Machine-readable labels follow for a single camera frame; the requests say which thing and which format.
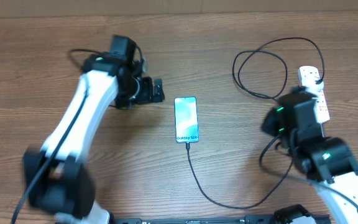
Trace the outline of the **blue screen smartphone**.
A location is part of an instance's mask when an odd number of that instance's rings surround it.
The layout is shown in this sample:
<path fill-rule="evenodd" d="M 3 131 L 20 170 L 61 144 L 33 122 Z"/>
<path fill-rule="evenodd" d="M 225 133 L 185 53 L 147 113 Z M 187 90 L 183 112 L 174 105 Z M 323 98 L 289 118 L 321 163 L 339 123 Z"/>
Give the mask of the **blue screen smartphone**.
<path fill-rule="evenodd" d="M 175 139 L 177 143 L 199 141 L 197 100 L 194 96 L 174 99 Z"/>

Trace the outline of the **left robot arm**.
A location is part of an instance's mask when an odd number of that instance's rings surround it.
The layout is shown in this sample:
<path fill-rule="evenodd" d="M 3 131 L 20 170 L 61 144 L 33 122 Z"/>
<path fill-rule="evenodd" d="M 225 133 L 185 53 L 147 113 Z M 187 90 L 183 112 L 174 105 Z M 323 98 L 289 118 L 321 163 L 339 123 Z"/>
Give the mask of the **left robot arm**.
<path fill-rule="evenodd" d="M 87 50 L 74 97 L 60 123 L 40 151 L 26 150 L 22 158 L 26 188 L 11 218 L 23 205 L 55 216 L 57 223 L 114 223 L 114 215 L 96 201 L 96 187 L 86 169 L 94 135 L 106 110 L 129 110 L 134 105 L 165 99 L 161 79 L 145 76 L 145 58 L 129 37 L 114 35 L 107 52 Z"/>

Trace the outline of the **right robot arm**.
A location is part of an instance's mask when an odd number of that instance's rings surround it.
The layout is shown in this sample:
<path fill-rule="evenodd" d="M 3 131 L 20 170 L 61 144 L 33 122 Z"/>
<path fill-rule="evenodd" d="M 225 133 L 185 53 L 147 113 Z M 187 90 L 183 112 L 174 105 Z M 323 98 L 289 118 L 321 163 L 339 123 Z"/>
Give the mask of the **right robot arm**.
<path fill-rule="evenodd" d="M 317 99 L 306 88 L 295 88 L 277 100 L 261 129 L 286 147 L 336 223 L 358 223 L 358 161 L 344 140 L 324 135 Z"/>

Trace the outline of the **white charger adapter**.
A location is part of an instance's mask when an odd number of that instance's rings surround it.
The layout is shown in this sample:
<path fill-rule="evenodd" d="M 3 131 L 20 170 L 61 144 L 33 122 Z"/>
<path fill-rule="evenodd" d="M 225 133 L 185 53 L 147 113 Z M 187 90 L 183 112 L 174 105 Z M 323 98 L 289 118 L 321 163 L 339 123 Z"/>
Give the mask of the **white charger adapter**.
<path fill-rule="evenodd" d="M 300 84 L 307 92 L 318 95 L 324 88 L 324 82 L 317 84 L 319 78 L 301 76 Z"/>

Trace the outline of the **white power strip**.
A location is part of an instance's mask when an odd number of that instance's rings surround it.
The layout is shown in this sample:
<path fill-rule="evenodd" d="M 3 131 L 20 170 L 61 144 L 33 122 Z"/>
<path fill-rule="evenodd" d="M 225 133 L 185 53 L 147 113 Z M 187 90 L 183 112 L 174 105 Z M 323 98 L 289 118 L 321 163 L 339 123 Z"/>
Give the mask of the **white power strip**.
<path fill-rule="evenodd" d="M 329 121 L 330 115 L 323 91 L 324 82 L 316 83 L 320 80 L 318 69 L 312 66 L 302 66 L 298 69 L 298 79 L 300 86 L 305 87 L 308 92 L 317 96 L 314 106 L 317 122 L 323 124 Z"/>

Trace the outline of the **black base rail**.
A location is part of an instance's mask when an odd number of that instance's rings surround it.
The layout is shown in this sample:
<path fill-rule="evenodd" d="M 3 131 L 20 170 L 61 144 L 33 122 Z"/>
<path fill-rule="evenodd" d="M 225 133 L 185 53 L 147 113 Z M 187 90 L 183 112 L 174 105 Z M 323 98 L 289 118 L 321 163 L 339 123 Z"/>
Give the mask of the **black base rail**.
<path fill-rule="evenodd" d="M 221 218 L 113 218 L 113 224 L 274 224 L 274 223 L 315 223 L 330 224 L 330 215 L 315 215 L 300 204 L 276 210 L 273 214 L 248 214 L 244 217 Z"/>

